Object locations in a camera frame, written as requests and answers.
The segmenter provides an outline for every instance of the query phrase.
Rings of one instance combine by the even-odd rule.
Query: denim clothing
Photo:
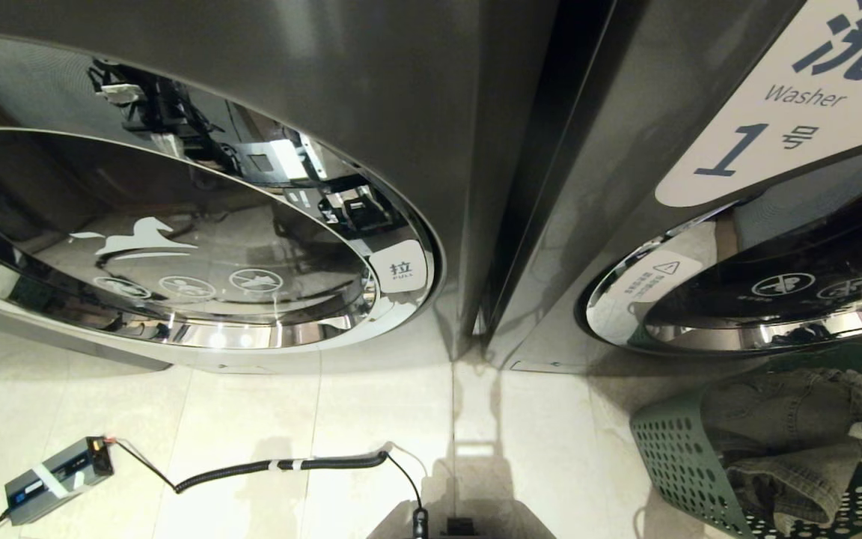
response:
[[[798,369],[716,383],[701,403],[704,429],[742,508],[779,532],[796,519],[834,521],[862,458],[849,437],[862,422],[862,374]]]

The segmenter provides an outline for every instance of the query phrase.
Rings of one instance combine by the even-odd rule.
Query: laundry basket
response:
[[[843,344],[818,352],[772,359],[753,372],[835,368],[862,372],[862,345]],[[762,520],[745,514],[704,433],[700,403],[707,389],[678,395],[634,414],[630,427],[654,488],[668,504],[733,537],[784,537]],[[798,523],[791,535],[803,539],[851,537],[862,532],[862,461],[856,468],[833,525]]]

